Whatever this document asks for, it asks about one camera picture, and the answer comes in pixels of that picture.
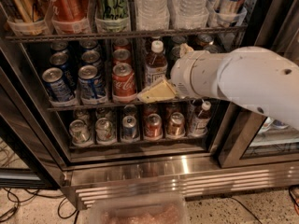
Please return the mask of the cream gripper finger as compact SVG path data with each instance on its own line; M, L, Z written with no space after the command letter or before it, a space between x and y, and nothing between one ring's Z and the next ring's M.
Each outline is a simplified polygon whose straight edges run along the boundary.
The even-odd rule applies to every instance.
M182 58L187 53L193 51L193 48L190 47L187 43L183 43L179 46L179 57Z
M165 77L160 77L150 86L144 88L137 95L137 98L140 102L149 104L172 100L176 96L177 92L173 85Z

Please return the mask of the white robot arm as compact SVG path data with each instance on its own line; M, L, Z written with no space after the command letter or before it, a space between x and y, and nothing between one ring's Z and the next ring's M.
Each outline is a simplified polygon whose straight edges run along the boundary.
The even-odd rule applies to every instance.
M143 103L215 98L299 129L299 67L269 49L192 50L137 95Z

